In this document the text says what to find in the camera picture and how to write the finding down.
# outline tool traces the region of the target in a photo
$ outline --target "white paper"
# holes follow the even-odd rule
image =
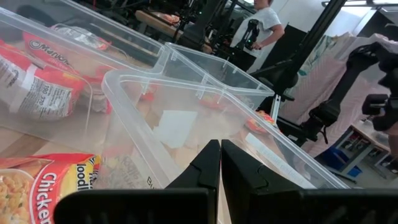
[[[170,148],[182,147],[187,140],[198,113],[195,111],[163,111],[155,137]]]
[[[286,177],[289,178],[295,184],[305,188],[305,189],[315,189],[316,187],[312,185],[307,179],[301,176],[296,170],[291,168],[283,159],[281,159],[277,154],[270,150],[264,143],[262,143],[258,138],[249,133],[245,140],[254,146],[261,154],[263,154],[276,168],[279,169]]]

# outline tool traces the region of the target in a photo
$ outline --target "floor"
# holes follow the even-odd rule
[[[347,150],[343,150],[344,153],[350,157],[352,152]],[[345,184],[352,188],[393,188],[398,189],[398,175],[393,174],[391,171],[386,169],[383,166],[378,166],[377,169],[373,168],[371,162],[368,158],[363,160],[358,167],[362,170],[363,173],[359,174],[356,178],[357,184],[354,184],[351,181],[348,181],[344,178],[339,177]]]

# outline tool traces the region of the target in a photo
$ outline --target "blue box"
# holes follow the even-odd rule
[[[328,150],[320,154],[320,157],[326,162],[326,165],[336,170],[340,170],[349,160],[348,156],[344,154],[343,151],[334,147],[330,147]],[[348,175],[357,177],[360,173],[362,173],[362,170],[358,166],[354,166],[348,172]]]

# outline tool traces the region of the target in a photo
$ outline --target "white t-shirt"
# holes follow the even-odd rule
[[[235,47],[236,44],[238,44],[239,41],[241,41],[244,33],[248,29],[249,20],[251,19],[257,19],[260,22],[258,27],[260,32],[259,35],[257,36],[257,42],[261,42],[267,39],[272,34],[271,27],[280,24],[278,15],[270,7],[258,10],[255,14],[243,20],[242,24],[239,26],[238,30],[236,31],[234,38],[232,39],[230,45],[231,47]],[[262,48],[261,50],[254,50],[254,49],[249,50],[247,48],[244,48],[245,52],[255,57],[259,57],[262,54],[263,50],[264,48]]]

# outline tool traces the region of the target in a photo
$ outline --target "clear plastic bin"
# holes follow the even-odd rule
[[[3,8],[0,29],[0,126],[100,153],[112,110],[103,76],[134,67]]]
[[[178,75],[180,79],[217,86],[229,91],[254,110],[260,106],[265,97],[274,95],[274,91],[270,88],[227,60],[172,43],[166,43],[165,46],[170,48],[172,54],[188,58],[193,63],[189,66],[200,71],[196,76],[186,75],[176,71],[184,65],[173,64],[167,76]]]
[[[162,44],[71,0],[3,0],[0,7],[141,70],[164,67]]]
[[[114,111],[97,188],[164,188],[211,139],[230,139],[304,188],[347,188],[225,90],[126,70],[108,72],[102,86]],[[153,100],[140,100],[151,86],[157,89]],[[223,107],[214,108],[204,103],[206,95],[220,96],[219,104]],[[267,133],[250,131],[245,126],[249,119],[257,121]],[[306,163],[309,179],[295,170],[294,161]],[[228,223],[227,211],[221,190],[219,220],[223,223]]]

